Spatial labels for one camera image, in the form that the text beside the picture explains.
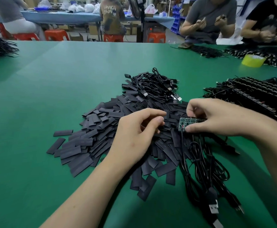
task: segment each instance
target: tape roll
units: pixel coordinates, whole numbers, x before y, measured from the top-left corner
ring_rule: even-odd
[[[266,60],[265,57],[261,57],[261,56],[253,55],[253,54],[247,54],[243,58],[242,64],[245,66],[258,68],[263,65],[265,60]]]

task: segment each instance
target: plastic stool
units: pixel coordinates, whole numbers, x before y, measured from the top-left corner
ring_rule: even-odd
[[[5,29],[4,25],[0,23],[0,33],[4,39],[11,39],[12,36],[7,30]]]
[[[32,41],[33,38],[36,41],[39,41],[39,38],[34,33],[17,33],[17,34],[13,34],[13,36],[14,38],[16,38],[16,40],[19,40],[19,41]]]
[[[151,33],[148,34],[147,42],[149,42],[149,40],[151,38],[153,38],[153,43],[161,43],[161,39],[163,39],[164,43],[166,43],[166,35],[165,35],[165,33],[151,32]]]
[[[47,41],[64,41],[64,37],[69,41],[68,34],[63,29],[48,29],[44,32]]]
[[[124,42],[124,36],[123,35],[104,34],[103,41],[104,42]]]

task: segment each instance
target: green table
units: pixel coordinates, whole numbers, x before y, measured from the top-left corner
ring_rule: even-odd
[[[89,176],[89,167],[72,178],[68,166],[46,154],[57,139],[55,130],[79,130],[81,114],[101,101],[121,94],[124,73],[156,67],[180,80],[180,96],[188,101],[203,88],[236,76],[277,77],[277,68],[249,68],[234,57],[206,59],[168,44],[18,42],[16,58],[0,59],[0,228],[38,227]],[[277,227],[277,189],[255,145],[230,138],[241,153],[216,157],[231,174],[227,187],[246,212],[236,213],[220,199],[219,219],[224,227]],[[187,200],[179,168],[176,186],[165,177],[143,202],[120,187],[101,226],[209,227]]]

